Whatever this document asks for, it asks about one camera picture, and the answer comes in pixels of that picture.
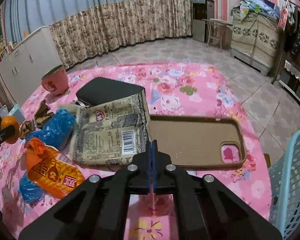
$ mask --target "orange fruit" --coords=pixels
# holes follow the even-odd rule
[[[9,125],[13,125],[16,131],[13,136],[6,139],[6,142],[9,144],[14,144],[19,138],[19,124],[17,119],[15,119],[15,117],[13,117],[12,115],[7,115],[2,118],[1,130],[8,127]]]

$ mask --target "pink floral tablecloth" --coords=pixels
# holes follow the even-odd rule
[[[52,111],[58,105],[76,100],[76,92],[91,79],[103,76],[146,88],[151,114],[232,117],[240,124],[247,149],[243,167],[233,171],[191,171],[202,177],[210,173],[250,205],[265,219],[271,202],[270,179],[258,137],[239,100],[223,75],[212,65],[166,63],[121,65],[78,71],[68,75],[70,89],[61,97],[53,97],[41,86],[24,103],[26,120],[32,119],[40,101]],[[19,192],[19,180],[26,170],[24,140],[0,148],[0,209],[3,221],[15,237],[58,199],[45,195],[40,201],[25,204]],[[224,153],[227,162],[235,161],[231,151]],[[85,178],[92,174],[109,176],[120,167],[97,166],[79,169]],[[173,199],[170,195],[152,197],[132,195],[126,222],[125,239],[178,239]]]

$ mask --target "silver bolt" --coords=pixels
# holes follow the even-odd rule
[[[136,171],[138,169],[138,166],[135,164],[130,164],[128,166],[128,171]]]
[[[206,182],[213,182],[214,181],[214,177],[211,174],[208,174],[208,175],[204,176],[204,180]]]
[[[89,181],[92,182],[92,183],[96,183],[100,180],[100,177],[98,175],[91,175],[89,177]]]
[[[177,168],[177,167],[176,167],[175,165],[173,165],[173,164],[168,164],[168,165],[166,166],[166,169],[167,169],[168,171],[174,171],[176,168]]]

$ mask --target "plastic basket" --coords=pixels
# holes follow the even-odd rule
[[[269,167],[272,205],[269,221],[286,239],[300,223],[300,130],[286,153]]]

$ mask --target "barcode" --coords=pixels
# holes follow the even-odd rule
[[[134,130],[121,131],[122,152],[121,155],[136,154],[136,136]]]
[[[59,153],[57,156],[56,156],[56,160],[60,161],[60,162],[63,162],[63,163],[66,163],[66,164],[69,164],[69,165],[72,165],[73,166],[73,163],[72,161],[65,155]]]

